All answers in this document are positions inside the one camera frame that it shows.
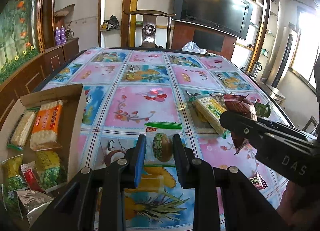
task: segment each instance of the cardboard box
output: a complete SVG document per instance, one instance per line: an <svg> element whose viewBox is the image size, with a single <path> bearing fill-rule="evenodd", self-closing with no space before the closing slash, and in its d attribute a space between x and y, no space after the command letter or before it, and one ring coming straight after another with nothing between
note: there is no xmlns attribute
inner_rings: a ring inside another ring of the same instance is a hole
<svg viewBox="0 0 320 231"><path fill-rule="evenodd" d="M0 131L0 162L23 154L23 163L35 161L36 154L29 147L30 136L23 151L16 151L7 148L7 141L14 130L17 121L27 108L37 107L41 104L56 100L67 101L63 104L62 113L59 120L58 141L62 148L54 151L59 155L63 165L68 172L70 181L78 172L78 138L80 135L82 116L86 106L86 98L82 84L48 89L20 97L5 120ZM0 183L3 183L3 170L0 170Z"/></svg>

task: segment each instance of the orange snack package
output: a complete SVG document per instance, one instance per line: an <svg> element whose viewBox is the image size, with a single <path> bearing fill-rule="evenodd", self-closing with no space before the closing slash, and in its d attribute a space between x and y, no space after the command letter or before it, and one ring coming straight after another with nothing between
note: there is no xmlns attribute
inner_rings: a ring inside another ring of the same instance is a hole
<svg viewBox="0 0 320 231"><path fill-rule="evenodd" d="M58 143L58 126L62 105L62 100L41 105L30 138L32 150L61 147Z"/></svg>

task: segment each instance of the thermos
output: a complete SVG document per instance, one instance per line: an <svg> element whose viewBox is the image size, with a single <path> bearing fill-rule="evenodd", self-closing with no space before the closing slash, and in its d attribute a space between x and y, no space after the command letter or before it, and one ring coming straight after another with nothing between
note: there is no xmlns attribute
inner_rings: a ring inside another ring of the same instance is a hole
<svg viewBox="0 0 320 231"><path fill-rule="evenodd" d="M251 75L255 78L257 76L258 72L261 71L261 70L262 70L261 63L258 62L258 61L255 61L254 64L253 64Z"/></svg>
<svg viewBox="0 0 320 231"><path fill-rule="evenodd" d="M60 39L61 39L61 44L66 43L66 29L63 27L63 25L60 28Z"/></svg>
<svg viewBox="0 0 320 231"><path fill-rule="evenodd" d="M54 30L54 37L56 39L56 46L60 45L61 38L60 38L60 29L58 27Z"/></svg>

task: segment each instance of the silver snack wrapper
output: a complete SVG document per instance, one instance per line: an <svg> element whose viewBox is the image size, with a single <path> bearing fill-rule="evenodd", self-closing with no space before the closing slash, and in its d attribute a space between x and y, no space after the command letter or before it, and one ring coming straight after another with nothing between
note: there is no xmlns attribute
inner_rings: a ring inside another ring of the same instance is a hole
<svg viewBox="0 0 320 231"><path fill-rule="evenodd" d="M52 197L33 190L21 190L17 191L18 198L27 210L27 218L30 226L37 220L42 212L53 200Z"/></svg>

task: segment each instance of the tv frame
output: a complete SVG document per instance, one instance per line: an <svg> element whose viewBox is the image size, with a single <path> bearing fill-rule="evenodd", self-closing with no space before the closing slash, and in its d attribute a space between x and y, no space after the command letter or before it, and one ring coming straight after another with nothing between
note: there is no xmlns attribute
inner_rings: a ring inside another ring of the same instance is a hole
<svg viewBox="0 0 320 231"><path fill-rule="evenodd" d="M182 19L181 16L182 16L182 12L183 12L184 0L174 0L174 11L173 12L176 13L176 15L172 18L172 20L210 28L210 29L213 29L213 30L216 30L219 32L223 32L223 33L226 33L226 34L229 34L229 35L232 35L237 38L245 40L247 37L247 34L248 34L248 30L249 30L253 6L252 6L252 4L250 4L246 0L240 0L240 1L249 6L245 11L245 15L244 15L244 19L243 19L243 23L242 23L242 27L241 27L240 32L236 32L226 26L216 24L214 22L205 22L204 20L200 20L200 19L193 20L193 21L188 21L188 20Z"/></svg>

